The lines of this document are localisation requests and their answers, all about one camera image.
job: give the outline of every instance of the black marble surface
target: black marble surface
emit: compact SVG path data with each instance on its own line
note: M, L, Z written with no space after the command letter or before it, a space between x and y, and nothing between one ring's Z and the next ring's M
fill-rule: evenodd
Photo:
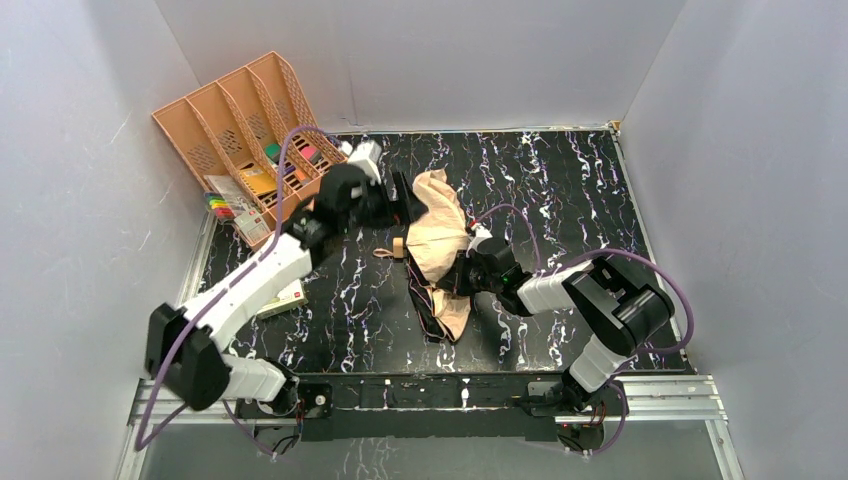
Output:
M600 248L647 256L641 226L608 131L381 134L381 173L390 168L410 181L444 168L469 216L511 203L530 219L545 271ZM358 137L343 137L354 145ZM513 242L530 270L533 247L521 219L496 213L485 221ZM342 252L304 280L309 304L266 320L253 320L229 353L271 357L298 372L451 373L551 371L580 354L591 330L569 309L521 318L494 297L475 298L468 325L455 344L425 340L406 289L401 264L372 256L399 231L355 231ZM201 289L223 278L250 255L232 228L218 226ZM672 345L670 326L652 339ZM680 370L679 355L643 355L631 368Z

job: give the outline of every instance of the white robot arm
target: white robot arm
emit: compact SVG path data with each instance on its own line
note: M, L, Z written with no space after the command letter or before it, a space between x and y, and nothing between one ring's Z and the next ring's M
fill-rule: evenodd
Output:
M349 228L409 225L426 213L403 174L393 173L398 198L388 190L375 164L380 148L365 142L346 164L322 178L312 210L301 205L272 240L215 286L180 308L161 305L150 316L145 368L155 376L178 333L200 317L179 354L167 367L164 384L194 410L220 399L267 402L288 412L298 379L271 360L223 354L232 337L273 296L308 275L331 255Z

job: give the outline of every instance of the green sticky note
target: green sticky note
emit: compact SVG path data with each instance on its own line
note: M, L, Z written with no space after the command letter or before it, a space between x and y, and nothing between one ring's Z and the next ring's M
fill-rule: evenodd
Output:
M277 145L276 143L272 143L271 145L265 147L265 155L267 155L268 158L273 160L274 157L280 154L280 150L281 149L279 145Z

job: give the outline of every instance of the orange desk organizer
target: orange desk organizer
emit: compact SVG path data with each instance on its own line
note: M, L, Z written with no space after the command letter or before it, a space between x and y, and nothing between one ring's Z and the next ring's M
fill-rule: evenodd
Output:
M276 186L276 170L265 156L265 147L282 145L294 127L317 126L288 62L276 52L263 55L153 112L153 118L205 190L211 190L206 175L229 175L274 230L279 220L279 199L271 188ZM306 146L321 152L320 163L312 165L303 158L300 150ZM331 165L345 161L317 132L295 135L285 158L296 167L283 178L286 217L303 198L318 192L321 177ZM248 244L255 250L267 239Z

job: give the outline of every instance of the white panel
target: white panel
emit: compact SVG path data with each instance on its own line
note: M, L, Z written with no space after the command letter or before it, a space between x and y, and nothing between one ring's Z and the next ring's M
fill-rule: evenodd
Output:
M533 277L518 289L518 297L527 311L533 314L571 308L574 302L565 292L562 282L575 272L585 269L590 263L591 261L587 260L552 275Z
M568 373L581 387L591 393L601 388L626 361L627 357L622 357L608 349L597 335L592 335L589 343L583 347L583 352L568 367Z
M153 2L0 8L0 465L114 475L202 196L151 112L197 87Z
M620 119L684 0L157 0L201 82L269 50L336 130Z
M239 265L209 290L186 302L183 305L185 318L195 318L212 298L227 289L220 301L197 323L197 328L212 329L212 340L219 351L224 351L241 327L276 293L311 271L309 251L302 250L296 238L283 234L275 245L268 241L249 261Z
M846 25L844 1L690 0L622 126L753 480L848 469Z
M230 383L221 398L240 398L270 402L277 398L286 383L286 376L277 367L258 358L240 358L223 355L224 362L231 368Z

